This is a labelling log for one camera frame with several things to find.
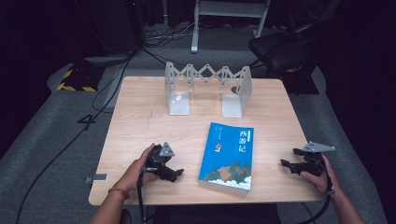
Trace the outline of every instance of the metal bracket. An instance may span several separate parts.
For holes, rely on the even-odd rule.
[[[167,142],[163,143],[163,148],[161,148],[160,156],[161,157],[174,157],[175,156],[175,152],[172,150],[172,148],[169,146],[169,144]]]
[[[107,174],[96,174],[93,177],[86,177],[84,183],[92,184],[93,181],[105,181],[107,180]]]
[[[187,82],[190,90],[194,89],[195,79],[204,83],[216,79],[222,101],[222,115],[225,118],[242,118],[246,104],[252,93],[252,80],[250,68],[245,66],[241,71],[233,74],[227,66],[223,66],[218,72],[207,64],[199,71],[192,64],[187,64],[185,68],[178,71],[172,63],[166,63],[165,68],[165,94],[167,96],[169,115],[189,115],[190,114],[190,93],[188,91],[176,91],[177,79]],[[227,85],[233,85],[233,93],[225,93]]]
[[[335,147],[329,147],[329,146],[325,146],[319,143],[314,143],[309,141],[308,144],[306,144],[302,151],[305,152],[324,152],[324,151],[334,151]]]

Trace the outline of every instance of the black cable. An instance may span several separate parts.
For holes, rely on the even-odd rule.
[[[311,209],[309,209],[309,207],[306,205],[306,203],[301,203],[301,204],[303,205],[303,207],[305,208],[305,210],[308,212],[309,216],[312,218],[313,215],[312,215]]]
[[[143,174],[144,173],[140,171],[139,177],[137,178],[137,198],[139,200],[140,220],[142,221],[142,223],[145,223],[145,214],[143,211],[143,196],[142,196]]]
[[[168,61],[168,62],[177,63],[178,65],[181,65],[181,66],[184,66],[184,67],[187,66],[187,65],[184,64],[184,63],[179,63],[179,62],[177,62],[177,61],[175,61],[175,60],[165,58],[165,57],[163,57],[163,56],[161,56],[161,55],[158,55],[158,54],[152,54],[152,56],[165,59],[165,60]]]
[[[111,79],[111,81],[109,81],[95,96],[95,98],[93,98],[92,100],[92,108],[95,109],[96,111],[100,111],[100,109],[96,108],[95,106],[95,100],[96,98],[99,96],[100,93],[102,93],[102,91],[104,91],[111,83],[113,83],[114,80],[117,79],[117,77],[119,76],[120,73],[120,69],[122,68],[123,64],[119,67],[119,69],[117,69],[117,74],[113,77],[113,79]],[[107,113],[107,114],[112,114],[113,112],[111,111],[102,111],[103,113]]]
[[[149,207],[146,206],[146,215],[148,215],[148,214],[149,214]],[[151,215],[149,217],[146,217],[146,222],[149,221],[150,219],[154,218],[154,217],[155,217],[155,214],[153,214],[153,215]]]
[[[158,62],[162,63],[163,65],[166,65],[166,63],[164,63],[163,61],[161,61],[159,58],[157,58],[154,54],[152,54],[151,52],[149,52],[148,50],[146,50],[143,46],[140,47],[143,51],[145,51],[147,54],[151,55],[152,57],[154,57]]]
[[[132,57],[128,60],[128,62],[125,64],[125,66],[122,69],[122,73],[121,73],[121,79],[116,87],[116,89],[120,86],[120,82],[122,81],[122,76],[125,72],[125,68],[128,65],[128,63],[131,61]],[[18,209],[18,213],[17,213],[17,218],[15,223],[18,224],[20,222],[20,217],[21,217],[21,212],[22,212],[22,208],[24,205],[24,202],[26,201],[27,196],[29,195],[30,191],[32,190],[33,186],[35,185],[35,183],[37,182],[37,180],[44,174],[44,172],[47,171],[47,169],[56,161],[56,159],[58,159],[78,138],[79,136],[85,131],[85,129],[90,126],[92,124],[92,122],[103,112],[103,110],[107,107],[107,105],[110,103],[110,101],[113,99],[113,97],[115,96],[116,91],[113,92],[113,94],[111,95],[110,99],[108,99],[107,103],[102,107],[102,109],[100,111],[98,111],[92,119],[90,119],[87,124],[78,132],[78,134],[76,134],[76,136],[44,167],[44,169],[40,172],[40,174],[38,174],[38,176],[35,177],[35,180],[32,182],[32,184],[29,186],[28,190],[25,192],[21,204],[20,204],[20,208]]]
[[[324,212],[326,211],[326,209],[329,207],[329,204],[330,204],[330,195],[328,195],[327,197],[326,197],[326,202],[323,204],[323,207],[320,209],[320,211],[314,216],[314,217],[311,217],[310,219],[308,219],[307,221],[304,221],[304,222],[300,222],[299,224],[308,224],[308,223],[312,223],[312,222],[314,222],[315,220],[317,220],[319,217],[321,217],[323,214],[324,214]]]
[[[165,30],[164,32],[162,32],[161,34],[159,34],[158,31],[161,30]],[[145,31],[145,35],[146,35],[146,39],[147,40],[154,40],[154,39],[160,39],[163,38],[167,35],[183,35],[183,33],[185,31],[189,31],[190,30],[190,26],[184,27],[184,28],[175,28],[170,34],[168,34],[167,32],[169,31],[168,29],[157,29],[157,30],[147,30]]]
[[[148,39],[150,39],[150,38],[156,38],[156,37],[160,37],[160,38],[159,38],[157,44],[149,44],[149,43],[147,43],[147,45],[146,45],[145,47],[147,47],[147,48],[163,47],[163,46],[169,44],[169,43],[170,43],[171,41],[173,41],[173,40],[179,40],[179,39],[182,39],[182,38],[186,37],[187,35],[193,35],[193,33],[190,33],[190,31],[194,29],[193,25],[194,25],[194,22],[191,23],[190,25],[188,25],[188,26],[185,27],[185,28],[178,28],[178,30],[180,30],[180,29],[182,30],[181,32],[176,31],[176,29],[175,29],[175,30],[174,30],[173,32],[171,32],[170,34],[167,34],[167,31],[169,31],[169,29],[167,29],[167,30],[166,30],[165,32],[163,32],[161,35],[149,37]],[[201,27],[200,27],[200,32],[202,32],[204,29],[205,29],[205,28],[201,26]]]

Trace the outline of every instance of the finger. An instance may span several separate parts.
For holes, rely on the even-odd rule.
[[[156,180],[157,178],[158,178],[158,176],[153,173],[145,173],[143,175],[143,183],[147,183],[149,181]]]
[[[312,175],[312,174],[310,174],[308,172],[305,172],[305,171],[302,171],[300,173],[300,176],[302,176],[303,179],[305,179],[306,181],[308,181],[308,182],[310,182],[310,183],[312,183],[314,185],[320,185],[322,183],[322,181],[323,181],[323,179],[321,177]]]
[[[323,160],[324,160],[324,163],[326,164],[326,167],[330,167],[329,159],[328,159],[325,155],[323,155],[323,154],[322,154],[322,158],[323,158]]]
[[[143,151],[142,155],[140,155],[139,160],[140,161],[145,161],[146,157],[149,155],[149,153],[154,148],[154,146],[155,146],[154,143],[151,143],[151,145]]]

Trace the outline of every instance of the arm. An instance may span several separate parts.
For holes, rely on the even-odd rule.
[[[349,200],[347,195],[341,189],[340,183],[338,182],[337,176],[335,176],[334,170],[332,169],[329,160],[325,156],[323,156],[323,160],[326,163],[326,169],[329,173],[330,178],[332,179],[332,185],[335,189],[335,193],[332,195],[331,198],[335,208],[335,212],[337,213],[338,220],[342,224],[365,223],[358,210],[353,205],[352,201]],[[315,176],[309,174],[308,172],[301,172],[301,176],[306,181],[314,184],[320,192],[326,193],[327,183],[324,175]]]
[[[154,148],[154,144],[142,153],[138,160],[132,162],[123,176],[114,184],[114,188],[123,189],[125,192],[131,192],[131,190],[136,189],[137,178],[139,177],[140,168],[144,165],[146,157],[149,155],[150,151]],[[151,180],[156,179],[156,175],[151,173],[145,173],[143,175],[143,183],[147,183]],[[96,211],[95,215],[92,217],[90,223],[120,223],[120,214],[122,206],[124,204],[124,196],[116,190],[110,191],[102,205]]]

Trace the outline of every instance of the wrist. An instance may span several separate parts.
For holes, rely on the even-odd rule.
[[[336,202],[344,200],[345,197],[346,197],[346,195],[341,189],[335,189],[335,193],[332,194],[331,199],[332,199],[333,203],[336,203]]]
[[[123,189],[126,192],[131,192],[133,189],[135,189],[134,186],[128,183],[128,181],[123,181],[123,179],[117,181],[113,187],[118,189]]]
[[[111,189],[108,190],[108,194],[115,194],[117,193],[118,195],[120,195],[123,200],[128,200],[131,198],[131,194],[129,193],[129,191],[125,191],[124,189],[120,189],[117,187],[113,187]]]

